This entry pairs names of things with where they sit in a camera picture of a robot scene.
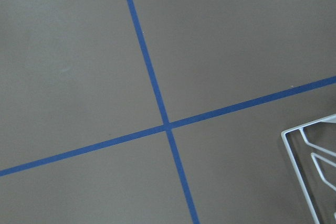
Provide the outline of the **brown paper table cover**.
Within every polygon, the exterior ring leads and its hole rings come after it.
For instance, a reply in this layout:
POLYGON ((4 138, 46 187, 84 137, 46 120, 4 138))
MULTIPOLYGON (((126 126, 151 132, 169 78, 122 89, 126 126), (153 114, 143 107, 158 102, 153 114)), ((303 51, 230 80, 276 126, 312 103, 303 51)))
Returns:
POLYGON ((314 223, 330 114, 335 0, 1 0, 1 223, 314 223))

